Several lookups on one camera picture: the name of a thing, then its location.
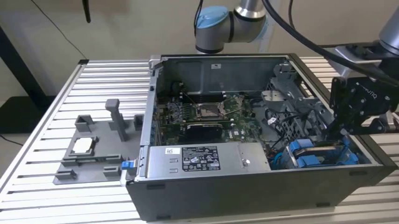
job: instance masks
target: black stand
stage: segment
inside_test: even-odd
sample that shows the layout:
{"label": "black stand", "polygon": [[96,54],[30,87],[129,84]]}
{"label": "black stand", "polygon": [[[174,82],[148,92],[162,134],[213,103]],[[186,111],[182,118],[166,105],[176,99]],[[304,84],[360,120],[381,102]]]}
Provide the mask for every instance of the black stand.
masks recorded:
{"label": "black stand", "polygon": [[30,133],[53,100],[46,97],[0,27],[0,57],[28,97],[10,97],[0,107],[0,134]]}

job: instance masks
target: aluminum extrusion table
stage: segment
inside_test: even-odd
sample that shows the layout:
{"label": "aluminum extrusion table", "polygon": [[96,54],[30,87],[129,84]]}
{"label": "aluminum extrusion table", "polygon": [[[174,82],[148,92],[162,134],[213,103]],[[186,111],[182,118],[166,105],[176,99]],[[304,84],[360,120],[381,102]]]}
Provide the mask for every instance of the aluminum extrusion table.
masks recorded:
{"label": "aluminum extrusion table", "polygon": [[[320,57],[303,57],[327,88],[339,74]],[[0,224],[140,224],[130,197],[118,182],[54,185],[78,114],[110,120],[108,98],[120,99],[124,118],[144,113],[148,60],[89,61],[78,65],[24,147],[0,179]],[[399,161],[399,134],[372,136],[393,161]],[[281,211],[192,219],[209,223],[384,223],[399,222],[399,171],[373,187],[357,189],[335,208]]]}

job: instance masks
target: black cable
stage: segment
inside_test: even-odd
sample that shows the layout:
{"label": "black cable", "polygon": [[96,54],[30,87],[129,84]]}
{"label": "black cable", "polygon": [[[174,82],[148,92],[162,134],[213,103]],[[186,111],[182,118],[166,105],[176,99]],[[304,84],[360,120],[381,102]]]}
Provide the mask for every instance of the black cable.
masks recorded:
{"label": "black cable", "polygon": [[399,81],[389,76],[387,76],[380,70],[368,70],[363,66],[359,66],[357,64],[349,62],[343,57],[335,55],[329,51],[324,50],[321,47],[319,47],[313,42],[311,42],[284,21],[284,19],[280,17],[277,12],[275,11],[270,3],[268,0],[261,0],[264,7],[268,11],[269,16],[273,18],[276,23],[281,26],[281,28],[288,32],[288,34],[304,45],[307,46],[313,52],[316,52],[319,55],[324,56],[337,64],[341,64],[343,66],[348,67],[353,71],[369,76],[371,78],[375,78],[376,80],[384,82],[388,85],[392,85],[395,87],[399,86]]}
{"label": "black cable", "polygon": [[200,17],[200,11],[201,11],[201,5],[204,3],[204,0],[198,0],[198,7],[197,11],[194,13],[194,18],[193,18],[193,36],[197,34],[197,23],[198,23],[198,17]]}
{"label": "black cable", "polygon": [[[292,5],[293,5],[293,0],[289,0],[289,5],[288,5],[288,21],[289,21],[289,26],[296,30],[295,25],[293,25],[293,19],[292,19]],[[336,48],[339,46],[351,46],[359,43],[339,43],[339,44],[319,44],[320,48]]]}
{"label": "black cable", "polygon": [[273,145],[270,146],[270,149],[272,149],[272,150],[273,150],[273,147],[276,146],[276,144],[283,140],[284,136],[285,136],[285,134],[281,135],[281,137],[279,138],[277,141],[275,141]]}
{"label": "black cable", "polygon": [[289,25],[293,29],[295,25],[293,25],[293,21],[292,21],[292,5],[293,5],[293,0],[289,0],[289,5],[288,5],[288,20],[289,20]]}
{"label": "black cable", "polygon": [[85,55],[81,53],[81,51],[78,50],[78,48],[74,46],[74,44],[68,40],[65,34],[62,33],[62,31],[60,30],[60,28],[57,27],[57,25],[54,24],[54,22],[50,20],[50,18],[48,17],[48,15],[42,12],[41,8],[38,7],[38,5],[36,4],[36,2],[33,0],[30,0],[30,2],[34,4],[34,6],[37,7],[37,9],[40,10],[40,12],[44,14],[44,16],[48,18],[49,22],[52,23],[52,25],[54,25],[54,27],[57,28],[57,30],[60,31],[64,39],[69,42],[69,44],[74,47],[74,49],[78,51],[78,53],[81,54],[82,58],[86,59]]}
{"label": "black cable", "polygon": [[17,144],[17,145],[20,145],[20,146],[24,146],[22,144],[17,143],[16,141],[12,141],[12,140],[6,139],[1,134],[0,134],[0,138],[2,138],[5,141],[8,141],[8,142],[10,142],[10,143],[13,143],[13,144]]}

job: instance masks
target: power supply label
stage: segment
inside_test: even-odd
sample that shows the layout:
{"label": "power supply label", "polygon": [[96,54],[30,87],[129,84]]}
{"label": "power supply label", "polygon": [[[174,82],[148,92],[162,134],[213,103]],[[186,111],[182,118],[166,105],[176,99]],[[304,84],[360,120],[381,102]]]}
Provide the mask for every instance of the power supply label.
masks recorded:
{"label": "power supply label", "polygon": [[182,170],[206,171],[220,170],[220,161],[216,146],[182,147],[181,148]]}

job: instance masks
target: beige wall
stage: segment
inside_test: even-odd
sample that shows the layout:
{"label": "beige wall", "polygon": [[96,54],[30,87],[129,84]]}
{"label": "beige wall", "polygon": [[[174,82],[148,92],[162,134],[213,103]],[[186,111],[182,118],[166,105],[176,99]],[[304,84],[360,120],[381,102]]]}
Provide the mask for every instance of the beige wall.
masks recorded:
{"label": "beige wall", "polygon": [[[279,10],[285,21],[288,2],[281,1]],[[317,44],[372,41],[397,6],[397,0],[293,0],[295,28]],[[279,26],[268,46],[270,53],[315,55]]]}
{"label": "beige wall", "polygon": [[[152,54],[194,53],[192,19],[198,0],[92,0],[85,23],[81,0],[36,0],[89,59],[145,59]],[[205,0],[233,8],[238,0]],[[287,15],[288,0],[280,2]],[[317,43],[368,41],[397,0],[295,0],[300,32]],[[0,0],[0,25],[46,94],[60,90],[81,56],[29,0]],[[256,53],[258,43],[226,44],[225,53]],[[275,26],[269,52],[311,55]],[[0,101],[25,95],[0,61]]]}
{"label": "beige wall", "polygon": [[[34,0],[89,59],[145,59],[196,53],[192,20],[197,0],[90,0],[86,24],[81,0]],[[236,0],[205,0],[204,7]],[[81,56],[29,0],[0,0],[0,25],[46,94],[60,90]],[[258,43],[228,44],[225,53],[257,52]],[[0,101],[24,95],[0,64]]]}

